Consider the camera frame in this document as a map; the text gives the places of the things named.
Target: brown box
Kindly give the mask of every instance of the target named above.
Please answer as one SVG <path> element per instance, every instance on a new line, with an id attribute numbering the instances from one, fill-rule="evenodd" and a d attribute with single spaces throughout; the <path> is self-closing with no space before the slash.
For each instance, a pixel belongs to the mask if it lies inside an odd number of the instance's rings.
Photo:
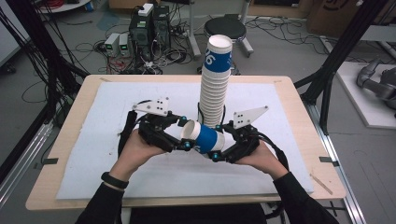
<path id="1" fill-rule="evenodd" d="M 339 37 L 358 11 L 357 1 L 316 0 L 306 21 L 309 33 Z"/>
<path id="2" fill-rule="evenodd" d="M 145 3 L 152 3 L 152 0 L 108 0 L 110 8 L 127 8 L 132 9 L 137 6 L 143 6 Z"/>

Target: person's arm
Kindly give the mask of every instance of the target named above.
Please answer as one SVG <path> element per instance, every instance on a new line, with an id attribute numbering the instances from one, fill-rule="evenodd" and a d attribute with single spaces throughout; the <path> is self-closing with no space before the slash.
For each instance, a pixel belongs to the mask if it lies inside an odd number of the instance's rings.
<path id="1" fill-rule="evenodd" d="M 320 203 L 309 197 L 294 175 L 288 172 L 263 141 L 251 155 L 242 158 L 237 164 L 253 166 L 274 179 L 290 223 L 338 223 Z"/>
<path id="2" fill-rule="evenodd" d="M 141 165 L 151 157 L 162 153 L 164 153 L 162 149 L 149 146 L 135 130 L 108 174 L 122 182 L 128 182 L 131 175 Z M 114 224 L 114 220 L 120 211 L 123 193 L 124 189 L 103 182 L 76 223 Z"/>

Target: watch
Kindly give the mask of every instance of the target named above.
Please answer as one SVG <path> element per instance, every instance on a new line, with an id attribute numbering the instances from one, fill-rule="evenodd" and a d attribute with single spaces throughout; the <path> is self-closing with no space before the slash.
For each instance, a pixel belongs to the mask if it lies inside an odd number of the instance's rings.
<path id="1" fill-rule="evenodd" d="M 113 176 L 109 175 L 108 172 L 104 172 L 101 178 L 107 184 L 117 187 L 119 189 L 126 189 L 126 187 L 129 184 L 129 181 L 125 182 L 122 180 L 118 180 L 117 178 L 114 178 Z"/>

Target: black tape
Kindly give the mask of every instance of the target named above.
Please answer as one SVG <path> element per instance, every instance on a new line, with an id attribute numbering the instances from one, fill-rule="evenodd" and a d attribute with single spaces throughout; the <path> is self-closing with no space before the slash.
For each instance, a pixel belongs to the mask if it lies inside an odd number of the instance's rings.
<path id="1" fill-rule="evenodd" d="M 334 167 L 340 166 L 340 162 L 332 161 L 332 158 L 330 158 L 330 157 L 319 157 L 319 160 L 321 162 L 331 162 Z"/>
<path id="2" fill-rule="evenodd" d="M 58 163 L 58 160 L 59 158 L 44 159 L 43 165 L 56 164 Z"/>

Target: wooden table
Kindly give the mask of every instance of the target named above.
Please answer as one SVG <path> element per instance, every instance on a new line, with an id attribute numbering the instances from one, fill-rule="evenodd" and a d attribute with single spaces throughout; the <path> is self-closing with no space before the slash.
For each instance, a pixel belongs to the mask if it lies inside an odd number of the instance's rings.
<path id="1" fill-rule="evenodd" d="M 201 76 L 88 76 L 78 93 L 69 115 L 49 154 L 59 158 L 56 164 L 45 165 L 26 202 L 29 210 L 84 208 L 88 200 L 56 200 L 64 177 L 70 152 L 78 139 L 79 130 L 87 117 L 96 92 L 102 82 L 200 82 Z M 240 76 L 230 77 L 232 83 L 273 83 L 284 107 L 298 148 L 301 150 L 308 173 L 314 185 L 314 199 L 341 199 L 346 196 L 344 187 L 328 157 L 315 127 L 309 118 L 300 96 L 289 77 Z M 262 203 L 279 201 L 277 195 L 235 195 L 210 197 L 125 199 L 124 206 L 154 206 L 214 203 Z"/>

